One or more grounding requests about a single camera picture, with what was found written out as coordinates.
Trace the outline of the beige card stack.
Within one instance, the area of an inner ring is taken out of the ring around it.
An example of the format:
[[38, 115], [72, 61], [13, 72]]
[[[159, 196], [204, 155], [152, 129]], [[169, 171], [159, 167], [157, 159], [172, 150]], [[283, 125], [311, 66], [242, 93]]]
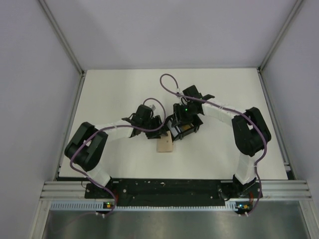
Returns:
[[157, 139], [157, 152], [173, 152], [173, 141], [170, 131], [167, 131], [166, 135], [162, 135], [159, 139]]

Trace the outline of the black card holder box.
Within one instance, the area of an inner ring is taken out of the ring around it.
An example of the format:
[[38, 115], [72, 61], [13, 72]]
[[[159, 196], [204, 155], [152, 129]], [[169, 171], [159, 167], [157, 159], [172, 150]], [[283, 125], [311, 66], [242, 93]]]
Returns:
[[197, 133], [200, 126], [203, 124], [202, 120], [198, 115], [193, 117], [193, 121], [191, 124], [185, 124], [182, 126], [172, 126], [173, 123], [173, 115], [170, 115], [165, 120], [165, 128], [170, 131], [170, 135], [172, 141], [182, 140], [184, 137]]

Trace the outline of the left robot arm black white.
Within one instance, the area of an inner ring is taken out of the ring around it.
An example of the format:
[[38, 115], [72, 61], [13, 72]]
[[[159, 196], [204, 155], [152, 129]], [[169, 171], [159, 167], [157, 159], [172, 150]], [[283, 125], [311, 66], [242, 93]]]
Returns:
[[93, 125], [83, 122], [70, 139], [64, 155], [70, 159], [70, 166], [78, 165], [85, 177], [97, 183], [95, 190], [101, 197], [109, 197], [113, 191], [113, 185], [109, 182], [111, 176], [102, 164], [106, 144], [135, 137], [141, 132], [147, 138], [159, 138], [163, 134], [163, 123], [154, 110], [154, 107], [139, 105], [131, 116], [114, 123]]

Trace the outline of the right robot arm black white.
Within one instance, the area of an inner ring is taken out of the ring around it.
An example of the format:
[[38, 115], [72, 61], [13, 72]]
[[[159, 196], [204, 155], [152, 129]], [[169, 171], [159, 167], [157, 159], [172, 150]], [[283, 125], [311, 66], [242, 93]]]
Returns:
[[179, 102], [173, 104], [173, 127], [195, 125], [194, 121], [203, 115], [232, 128], [235, 145], [240, 152], [232, 189], [236, 196], [246, 196], [260, 178], [257, 165], [265, 157], [267, 144], [272, 138], [261, 111], [257, 107], [240, 110], [222, 104], [212, 95], [202, 95], [194, 85], [175, 95]]

